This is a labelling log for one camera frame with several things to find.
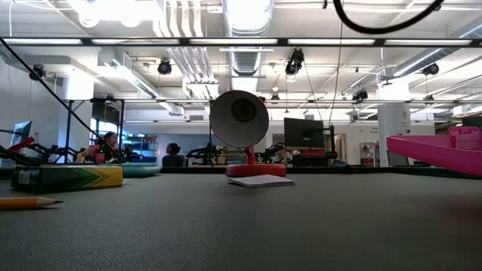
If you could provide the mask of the yellow green crayon box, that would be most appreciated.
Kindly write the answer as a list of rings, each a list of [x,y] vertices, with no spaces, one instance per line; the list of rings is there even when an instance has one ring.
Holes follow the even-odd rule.
[[[124,170],[119,166],[18,166],[11,187],[47,194],[121,187],[123,182]]]

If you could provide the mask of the pink translucent pencil case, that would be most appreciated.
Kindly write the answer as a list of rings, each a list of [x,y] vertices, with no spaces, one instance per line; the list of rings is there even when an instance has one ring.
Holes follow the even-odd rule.
[[[482,177],[482,131],[452,126],[446,135],[390,135],[390,152],[467,175]]]

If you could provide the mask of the teal calculator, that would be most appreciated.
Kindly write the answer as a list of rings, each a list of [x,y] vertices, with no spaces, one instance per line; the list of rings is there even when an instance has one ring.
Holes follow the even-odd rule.
[[[160,172],[157,163],[109,163],[102,166],[119,166],[124,171],[125,178],[147,178]]]

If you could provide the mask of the black table mat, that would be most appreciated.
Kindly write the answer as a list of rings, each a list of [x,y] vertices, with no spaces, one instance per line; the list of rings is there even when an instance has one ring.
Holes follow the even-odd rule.
[[[158,175],[0,212],[0,271],[482,271],[482,181]]]

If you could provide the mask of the blue storage shelf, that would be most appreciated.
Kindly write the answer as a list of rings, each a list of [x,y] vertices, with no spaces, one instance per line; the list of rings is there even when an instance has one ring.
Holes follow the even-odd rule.
[[[158,143],[154,134],[123,135],[122,150],[128,163],[157,162]]]

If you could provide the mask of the white shelf red bins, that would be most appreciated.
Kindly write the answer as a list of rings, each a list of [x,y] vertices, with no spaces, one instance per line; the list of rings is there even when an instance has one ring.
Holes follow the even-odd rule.
[[[360,144],[360,164],[368,167],[380,167],[380,144],[378,141],[366,141]]]

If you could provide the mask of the white column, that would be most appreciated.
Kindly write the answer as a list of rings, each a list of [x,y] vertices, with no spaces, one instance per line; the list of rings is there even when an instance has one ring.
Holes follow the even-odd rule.
[[[380,165],[388,167],[386,138],[410,132],[410,104],[406,103],[406,101],[410,101],[409,83],[393,81],[391,84],[380,84],[377,97],[379,100],[383,100],[377,109]]]

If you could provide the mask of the black overhead frame bar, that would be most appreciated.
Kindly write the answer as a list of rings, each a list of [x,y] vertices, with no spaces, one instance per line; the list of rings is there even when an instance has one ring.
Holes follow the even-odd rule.
[[[482,48],[482,38],[1,38],[10,46]]]

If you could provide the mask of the silver air duct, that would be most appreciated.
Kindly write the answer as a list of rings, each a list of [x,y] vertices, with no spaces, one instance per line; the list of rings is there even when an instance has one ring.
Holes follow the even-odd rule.
[[[222,0],[225,35],[231,38],[260,38],[268,35],[274,0]],[[260,71],[261,53],[229,53],[235,75],[253,76]]]

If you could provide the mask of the black monitor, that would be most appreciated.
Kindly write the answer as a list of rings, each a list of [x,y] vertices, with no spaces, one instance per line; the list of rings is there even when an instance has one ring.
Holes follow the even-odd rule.
[[[284,119],[285,146],[289,148],[325,148],[321,120]]]

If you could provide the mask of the red desk lamp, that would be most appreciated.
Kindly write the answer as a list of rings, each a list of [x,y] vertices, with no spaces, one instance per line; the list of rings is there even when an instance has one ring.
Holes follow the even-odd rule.
[[[227,166],[226,176],[286,176],[286,167],[283,165],[255,162],[254,146],[265,137],[269,128],[267,108],[256,95],[243,90],[221,94],[210,103],[209,125],[219,140],[228,146],[242,148],[245,152],[246,162]]]

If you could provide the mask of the black aluminium table frame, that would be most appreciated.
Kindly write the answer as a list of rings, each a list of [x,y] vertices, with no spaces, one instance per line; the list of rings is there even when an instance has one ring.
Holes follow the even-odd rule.
[[[226,173],[223,167],[191,167],[191,168],[162,168],[160,174],[222,174]],[[378,173],[392,173],[401,175],[423,175],[441,178],[462,178],[482,180],[482,177],[476,175],[467,175],[463,173],[453,172],[448,169],[434,167],[346,167],[346,168],[328,168],[328,167],[307,167],[307,168],[288,168],[288,175],[364,175]]]

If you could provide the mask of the black background rig frame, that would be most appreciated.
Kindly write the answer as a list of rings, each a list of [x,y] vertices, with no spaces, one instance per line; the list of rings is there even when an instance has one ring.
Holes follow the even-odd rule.
[[[108,132],[117,136],[116,145],[122,145],[126,102],[123,99],[90,98],[67,99],[69,109],[63,114],[59,130],[59,144],[68,148],[62,161],[75,159],[73,151],[88,149]]]

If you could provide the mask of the person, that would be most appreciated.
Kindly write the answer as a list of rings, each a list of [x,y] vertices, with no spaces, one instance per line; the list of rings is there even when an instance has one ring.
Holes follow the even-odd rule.
[[[183,167],[184,157],[179,154],[181,148],[176,143],[169,143],[166,146],[166,155],[162,158],[162,167]]]
[[[292,155],[287,151],[283,143],[272,145],[274,156],[271,158],[272,163],[282,164],[285,167],[292,167]]]
[[[117,134],[107,132],[102,138],[97,139],[94,145],[76,154],[76,163],[86,163],[87,161],[95,164],[121,163],[122,159],[119,157],[117,149]]]

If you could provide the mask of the orange pencil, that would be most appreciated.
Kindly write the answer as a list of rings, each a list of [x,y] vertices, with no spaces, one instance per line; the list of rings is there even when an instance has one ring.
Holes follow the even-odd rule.
[[[63,203],[63,201],[45,197],[0,198],[0,211],[42,209],[44,207],[53,206],[59,203]]]

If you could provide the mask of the thin black diagonal strut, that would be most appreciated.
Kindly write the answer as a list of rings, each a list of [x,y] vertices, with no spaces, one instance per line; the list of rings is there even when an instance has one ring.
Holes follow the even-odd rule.
[[[32,67],[25,62],[18,53],[14,51],[14,49],[7,43],[7,41],[0,36],[0,43],[7,49],[7,51],[25,68],[27,71],[30,73],[32,72]],[[44,79],[41,79],[38,81],[45,89],[47,92],[49,92],[50,95],[52,95],[53,98],[55,98],[56,101],[58,101],[59,104],[61,104],[62,107],[64,107],[67,112],[68,112],[68,127],[67,127],[67,132],[70,133],[70,122],[72,117],[74,117],[80,125],[82,125],[83,128],[85,128],[87,131],[91,132],[94,134],[98,139],[100,139],[104,144],[108,144],[107,141],[101,137],[97,132],[92,130],[89,125],[87,125],[83,120],[72,110],[72,106],[70,104],[64,103],[64,100],[61,99],[44,81]],[[69,143],[69,134],[66,136],[66,144]]]

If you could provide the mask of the blue lit monitor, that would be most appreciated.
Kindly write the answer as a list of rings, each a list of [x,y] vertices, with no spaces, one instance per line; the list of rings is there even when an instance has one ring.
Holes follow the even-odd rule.
[[[18,145],[29,137],[32,121],[24,121],[16,123],[13,128],[13,134],[11,138],[11,147]]]

